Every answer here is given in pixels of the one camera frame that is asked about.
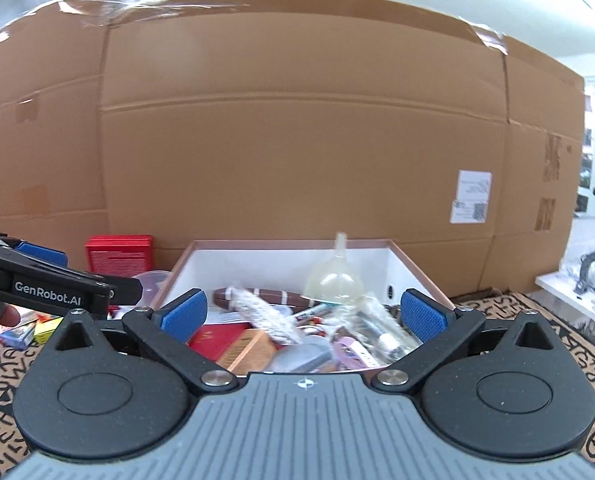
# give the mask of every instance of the brown tape patch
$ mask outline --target brown tape patch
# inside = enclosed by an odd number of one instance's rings
[[[546,153],[544,157],[544,171],[542,180],[551,182],[560,179],[560,152],[562,151],[562,137],[546,136]]]
[[[28,121],[37,121],[39,115],[39,94],[36,92],[22,99],[15,105],[15,121],[26,123]]]
[[[48,190],[43,184],[22,189],[20,194],[24,214],[47,215],[50,213],[51,206],[48,199]]]
[[[535,220],[536,231],[550,231],[553,226],[553,216],[555,216],[555,199],[542,198],[537,211]]]

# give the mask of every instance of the open box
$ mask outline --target open box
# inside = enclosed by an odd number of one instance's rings
[[[153,302],[154,308],[201,288],[213,291],[232,285],[301,293],[313,267],[333,255],[333,242],[308,240],[198,240],[184,251]],[[400,304],[415,288],[440,304],[453,304],[390,240],[349,240],[347,260],[367,292],[382,304]]]

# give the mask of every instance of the translucent plastic funnel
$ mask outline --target translucent plastic funnel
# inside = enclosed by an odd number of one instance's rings
[[[338,233],[335,255],[315,266],[303,297],[323,303],[348,303],[364,294],[364,284],[346,260],[346,233]]]

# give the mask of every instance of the red booklet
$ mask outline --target red booklet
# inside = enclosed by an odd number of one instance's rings
[[[217,361],[248,328],[248,323],[202,325],[186,344],[198,354]]]

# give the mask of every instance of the silver pivot bolt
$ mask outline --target silver pivot bolt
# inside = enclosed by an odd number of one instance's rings
[[[227,370],[210,370],[202,375],[202,382],[206,386],[226,386],[233,379],[233,374]]]
[[[377,374],[377,380],[385,386],[400,386],[409,380],[409,375],[401,370],[382,370]]]

